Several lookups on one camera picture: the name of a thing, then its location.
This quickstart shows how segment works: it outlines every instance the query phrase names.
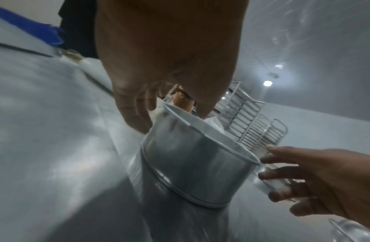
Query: ceiling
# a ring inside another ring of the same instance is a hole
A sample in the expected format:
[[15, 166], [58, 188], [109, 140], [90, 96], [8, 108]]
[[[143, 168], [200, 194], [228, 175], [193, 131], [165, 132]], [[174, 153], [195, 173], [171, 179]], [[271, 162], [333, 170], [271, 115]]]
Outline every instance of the ceiling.
[[234, 79], [262, 101], [370, 121], [370, 0], [251, 0]]

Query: finger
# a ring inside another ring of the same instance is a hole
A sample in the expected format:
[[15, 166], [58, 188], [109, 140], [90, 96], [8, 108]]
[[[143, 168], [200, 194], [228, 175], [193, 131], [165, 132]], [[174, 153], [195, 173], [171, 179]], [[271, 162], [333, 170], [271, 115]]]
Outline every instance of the finger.
[[196, 112], [197, 112], [198, 117], [200, 117], [200, 118], [207, 118], [207, 116], [214, 109], [214, 106], [216, 104], [217, 103], [214, 103], [214, 102], [213, 103], [201, 103], [201, 102], [197, 102]]
[[321, 158], [321, 150], [295, 148], [290, 146], [266, 146], [266, 149], [273, 155], [295, 161], [296, 163], [305, 163], [312, 159]]
[[284, 159], [275, 155], [267, 155], [262, 157], [260, 160], [262, 164], [276, 164], [276, 163], [296, 164], [295, 161]]
[[296, 183], [283, 189], [275, 190], [269, 193], [269, 199], [275, 203], [287, 199], [311, 196], [313, 196], [313, 193], [305, 182]]
[[146, 104], [149, 111], [153, 111], [157, 107], [157, 96], [159, 92], [160, 83], [149, 88], [146, 93]]
[[153, 126], [153, 122], [150, 119], [148, 107], [146, 104], [146, 93], [147, 93], [146, 91], [142, 91], [140, 92], [140, 94], [138, 94], [136, 106], [137, 106], [138, 114], [142, 117], [142, 119], [147, 124], [148, 128], [150, 129]]
[[159, 88], [160, 96], [166, 96], [174, 86], [175, 84], [162, 82]]
[[290, 208], [290, 212], [298, 217], [314, 214], [332, 214], [330, 210], [317, 198], [305, 199]]
[[143, 134], [147, 134], [149, 132], [149, 127], [138, 113], [137, 101], [133, 92], [130, 90], [118, 89], [114, 93], [114, 99], [126, 124]]
[[303, 180], [307, 176], [307, 172], [299, 166], [284, 166], [269, 171], [263, 171], [258, 173], [258, 177], [261, 180], [272, 180], [272, 179], [296, 179]]

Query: plastic bag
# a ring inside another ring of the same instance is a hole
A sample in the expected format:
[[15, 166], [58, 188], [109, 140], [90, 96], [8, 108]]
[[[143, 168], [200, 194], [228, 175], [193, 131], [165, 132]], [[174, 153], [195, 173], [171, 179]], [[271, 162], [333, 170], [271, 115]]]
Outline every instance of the plastic bag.
[[222, 126], [221, 122], [218, 120], [217, 117], [211, 117], [204, 120], [205, 123], [209, 124], [211, 127], [215, 128], [219, 132], [225, 134], [224, 127]]

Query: hand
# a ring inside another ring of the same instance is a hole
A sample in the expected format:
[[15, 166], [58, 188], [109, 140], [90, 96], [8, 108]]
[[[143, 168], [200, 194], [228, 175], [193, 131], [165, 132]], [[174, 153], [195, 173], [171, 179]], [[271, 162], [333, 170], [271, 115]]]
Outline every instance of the hand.
[[310, 150], [269, 146], [272, 155], [261, 158], [264, 164], [287, 163], [258, 174], [262, 180], [303, 179], [269, 194], [273, 202], [307, 199], [293, 205], [296, 216], [335, 214], [370, 228], [370, 155], [347, 150]]
[[96, 47], [129, 126], [147, 133], [148, 110], [175, 84], [197, 102], [199, 117], [212, 111], [231, 83], [247, 3], [98, 2]]

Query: blue object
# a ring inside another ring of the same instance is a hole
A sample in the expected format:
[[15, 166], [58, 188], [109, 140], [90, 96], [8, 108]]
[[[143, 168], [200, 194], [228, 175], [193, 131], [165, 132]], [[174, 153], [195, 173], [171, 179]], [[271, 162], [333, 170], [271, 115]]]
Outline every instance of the blue object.
[[65, 32], [59, 27], [30, 20], [3, 8], [0, 8], [0, 18], [48, 45], [59, 46], [64, 43], [58, 33], [65, 34]]

